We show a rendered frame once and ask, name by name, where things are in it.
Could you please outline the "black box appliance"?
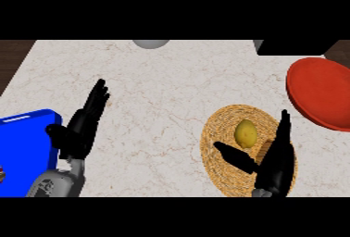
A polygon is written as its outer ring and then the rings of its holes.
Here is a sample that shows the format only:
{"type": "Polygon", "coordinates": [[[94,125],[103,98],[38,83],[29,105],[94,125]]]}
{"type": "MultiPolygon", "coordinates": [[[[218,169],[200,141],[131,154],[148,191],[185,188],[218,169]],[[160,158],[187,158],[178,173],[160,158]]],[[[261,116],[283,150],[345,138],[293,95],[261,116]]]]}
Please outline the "black box appliance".
{"type": "Polygon", "coordinates": [[[259,56],[321,56],[337,40],[255,40],[259,56]]]}

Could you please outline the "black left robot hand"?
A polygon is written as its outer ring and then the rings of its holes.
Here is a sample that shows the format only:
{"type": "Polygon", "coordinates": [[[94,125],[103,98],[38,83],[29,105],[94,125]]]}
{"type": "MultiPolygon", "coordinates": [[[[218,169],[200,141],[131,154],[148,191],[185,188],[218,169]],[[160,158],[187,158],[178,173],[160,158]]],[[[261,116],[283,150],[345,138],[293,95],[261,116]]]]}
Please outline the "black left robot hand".
{"type": "Polygon", "coordinates": [[[67,126],[49,124],[46,133],[61,159],[85,160],[95,143],[100,121],[110,98],[106,80],[100,79],[83,108],[77,110],[67,126]]]}

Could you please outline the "grey round object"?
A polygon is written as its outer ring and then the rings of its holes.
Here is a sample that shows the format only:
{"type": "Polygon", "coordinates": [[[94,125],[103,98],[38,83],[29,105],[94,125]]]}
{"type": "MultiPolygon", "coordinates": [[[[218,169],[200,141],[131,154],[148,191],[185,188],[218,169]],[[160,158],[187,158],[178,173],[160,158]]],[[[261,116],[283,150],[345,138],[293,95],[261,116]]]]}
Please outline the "grey round object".
{"type": "Polygon", "coordinates": [[[135,44],[144,49],[157,49],[169,43],[169,40],[135,40],[135,44]]]}

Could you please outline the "yellow lemon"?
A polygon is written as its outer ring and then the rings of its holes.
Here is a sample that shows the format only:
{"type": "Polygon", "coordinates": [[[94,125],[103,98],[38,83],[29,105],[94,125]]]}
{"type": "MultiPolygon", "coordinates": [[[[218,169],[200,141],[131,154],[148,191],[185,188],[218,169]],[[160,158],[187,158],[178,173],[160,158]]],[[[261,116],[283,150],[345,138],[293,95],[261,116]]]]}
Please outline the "yellow lemon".
{"type": "Polygon", "coordinates": [[[252,148],[258,142],[258,129],[253,122],[244,119],[234,133],[235,141],[243,148],[252,148]]]}

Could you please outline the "red bowl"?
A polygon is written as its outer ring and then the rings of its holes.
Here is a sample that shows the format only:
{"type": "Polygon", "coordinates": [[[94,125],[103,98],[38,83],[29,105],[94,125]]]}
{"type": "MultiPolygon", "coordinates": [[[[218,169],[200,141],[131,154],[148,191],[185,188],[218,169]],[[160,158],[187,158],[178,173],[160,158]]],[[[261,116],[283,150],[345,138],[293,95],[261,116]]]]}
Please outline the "red bowl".
{"type": "Polygon", "coordinates": [[[287,71],[286,91],[315,124],[350,132],[350,68],[326,58],[299,59],[287,71]]]}

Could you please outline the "blue tray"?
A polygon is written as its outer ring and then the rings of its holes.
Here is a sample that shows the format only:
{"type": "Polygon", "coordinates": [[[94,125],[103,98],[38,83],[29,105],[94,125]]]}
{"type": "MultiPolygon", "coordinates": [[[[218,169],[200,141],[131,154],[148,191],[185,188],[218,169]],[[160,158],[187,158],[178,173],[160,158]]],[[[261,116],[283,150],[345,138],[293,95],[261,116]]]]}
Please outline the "blue tray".
{"type": "Polygon", "coordinates": [[[0,118],[0,197],[26,197],[38,177],[57,168],[58,149],[46,134],[49,124],[63,124],[51,109],[0,118]]]}

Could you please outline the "round woven straw placemat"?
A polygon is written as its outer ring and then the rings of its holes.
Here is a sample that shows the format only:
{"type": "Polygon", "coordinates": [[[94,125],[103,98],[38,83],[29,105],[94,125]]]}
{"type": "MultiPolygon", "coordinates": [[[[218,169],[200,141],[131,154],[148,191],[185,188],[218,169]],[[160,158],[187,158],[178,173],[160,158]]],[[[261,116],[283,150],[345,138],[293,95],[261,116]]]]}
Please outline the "round woven straw placemat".
{"type": "MultiPolygon", "coordinates": [[[[206,171],[221,192],[230,197],[249,197],[255,189],[258,173],[247,174],[231,165],[213,143],[222,142],[244,151],[258,164],[262,163],[268,149],[277,137],[281,118],[274,118],[262,109],[247,105],[233,105],[221,108],[209,118],[202,139],[200,152],[206,171]],[[258,142],[252,148],[243,148],[235,141],[234,133],[240,122],[247,119],[258,129],[258,142]]],[[[298,157],[295,152],[295,175],[290,190],[296,183],[298,157]]]]}

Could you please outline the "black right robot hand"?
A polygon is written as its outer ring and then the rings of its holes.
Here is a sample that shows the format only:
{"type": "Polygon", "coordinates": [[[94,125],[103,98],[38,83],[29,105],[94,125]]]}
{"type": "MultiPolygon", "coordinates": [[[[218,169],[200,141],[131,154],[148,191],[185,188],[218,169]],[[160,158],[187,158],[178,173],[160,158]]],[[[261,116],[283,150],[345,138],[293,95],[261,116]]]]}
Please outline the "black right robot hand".
{"type": "Polygon", "coordinates": [[[264,161],[258,164],[249,154],[231,145],[215,142],[225,161],[247,174],[258,173],[255,189],[265,189],[272,192],[274,198],[287,197],[295,175],[295,147],[290,143],[292,120],[287,110],[283,111],[283,118],[277,130],[277,137],[268,149],[264,161]]]}

